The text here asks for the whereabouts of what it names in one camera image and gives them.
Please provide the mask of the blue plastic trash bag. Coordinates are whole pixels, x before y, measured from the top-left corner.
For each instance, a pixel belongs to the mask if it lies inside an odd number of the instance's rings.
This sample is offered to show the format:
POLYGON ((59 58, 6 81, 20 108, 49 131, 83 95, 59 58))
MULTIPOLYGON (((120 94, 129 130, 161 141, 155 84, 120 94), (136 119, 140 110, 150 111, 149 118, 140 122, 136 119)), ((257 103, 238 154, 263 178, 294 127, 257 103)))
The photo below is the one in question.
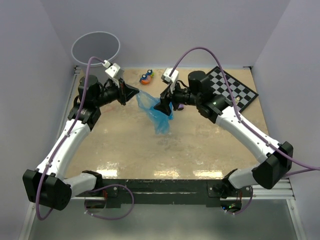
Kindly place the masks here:
POLYGON ((143 111, 153 123, 155 134, 168 134, 170 131, 170 121, 174 119, 173 113, 166 115, 161 111, 155 110, 154 107, 160 103, 160 99, 153 97, 145 91, 140 90, 135 97, 139 109, 143 111))

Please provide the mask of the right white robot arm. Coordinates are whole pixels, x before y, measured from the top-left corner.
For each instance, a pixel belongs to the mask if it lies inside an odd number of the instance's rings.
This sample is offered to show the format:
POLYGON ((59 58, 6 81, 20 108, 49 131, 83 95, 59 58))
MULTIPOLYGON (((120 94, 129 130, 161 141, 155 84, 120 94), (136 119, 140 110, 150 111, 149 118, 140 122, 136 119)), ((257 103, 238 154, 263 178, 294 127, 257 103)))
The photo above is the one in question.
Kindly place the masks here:
POLYGON ((161 79, 167 88, 160 94, 155 110, 169 116, 180 104, 195 106, 201 116, 232 134, 258 161, 256 166, 234 169, 223 178, 221 189, 227 196, 233 197, 241 188, 253 185, 270 190, 291 169, 293 146, 269 137, 239 114, 235 104, 214 92, 204 71, 191 72, 186 87, 181 87, 179 72, 173 68, 166 68, 161 79))

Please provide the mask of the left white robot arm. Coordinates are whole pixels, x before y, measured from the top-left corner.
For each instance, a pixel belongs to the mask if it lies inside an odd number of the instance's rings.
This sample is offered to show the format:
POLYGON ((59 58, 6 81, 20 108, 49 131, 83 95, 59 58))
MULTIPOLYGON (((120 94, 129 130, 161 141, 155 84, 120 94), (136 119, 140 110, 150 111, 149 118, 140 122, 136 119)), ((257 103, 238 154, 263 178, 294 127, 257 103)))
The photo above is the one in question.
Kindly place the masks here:
POLYGON ((139 93, 139 89, 120 79, 116 85, 111 79, 104 84, 94 75, 82 77, 78 95, 73 101, 65 127, 52 150, 34 170, 22 176, 27 197, 37 207, 63 210, 74 196, 88 192, 99 196, 104 190, 100 173, 84 170, 72 178, 65 178, 66 170, 101 116, 101 107, 114 101, 121 105, 139 93))

